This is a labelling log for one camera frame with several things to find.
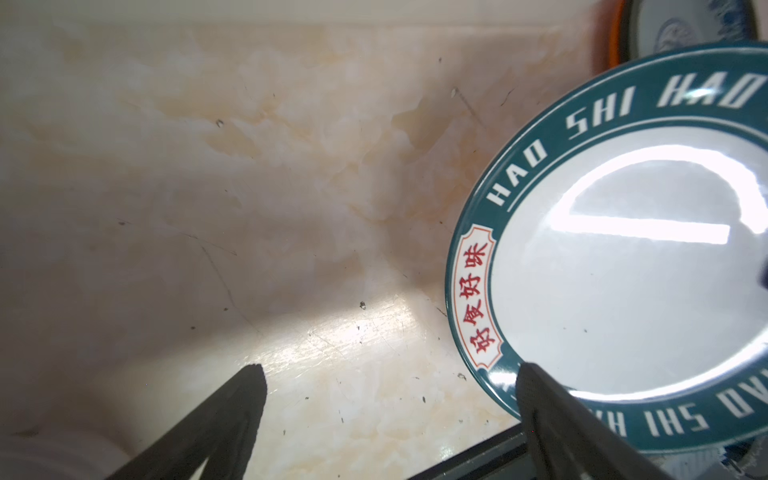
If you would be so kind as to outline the white green-rimmed plate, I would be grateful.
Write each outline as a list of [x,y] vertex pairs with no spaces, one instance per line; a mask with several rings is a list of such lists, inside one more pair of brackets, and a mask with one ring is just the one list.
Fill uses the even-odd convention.
[[466,202],[445,298],[513,416],[534,363],[644,453],[764,435],[766,45],[634,61],[544,110]]

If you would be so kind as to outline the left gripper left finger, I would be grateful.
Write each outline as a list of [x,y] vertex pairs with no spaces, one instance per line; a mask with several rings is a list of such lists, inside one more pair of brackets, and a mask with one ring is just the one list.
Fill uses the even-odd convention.
[[112,479],[241,479],[250,461],[267,400],[263,367],[239,370]]

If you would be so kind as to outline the teal floral small plate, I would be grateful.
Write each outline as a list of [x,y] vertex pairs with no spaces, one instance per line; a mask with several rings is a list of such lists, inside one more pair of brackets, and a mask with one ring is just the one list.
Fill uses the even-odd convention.
[[614,68],[682,48],[759,39],[752,1],[621,1],[608,34],[607,61]]

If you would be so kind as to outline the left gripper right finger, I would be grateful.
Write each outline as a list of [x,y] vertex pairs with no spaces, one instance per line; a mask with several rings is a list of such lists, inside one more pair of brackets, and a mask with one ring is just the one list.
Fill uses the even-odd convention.
[[668,479],[543,368],[521,365],[516,399],[539,479]]

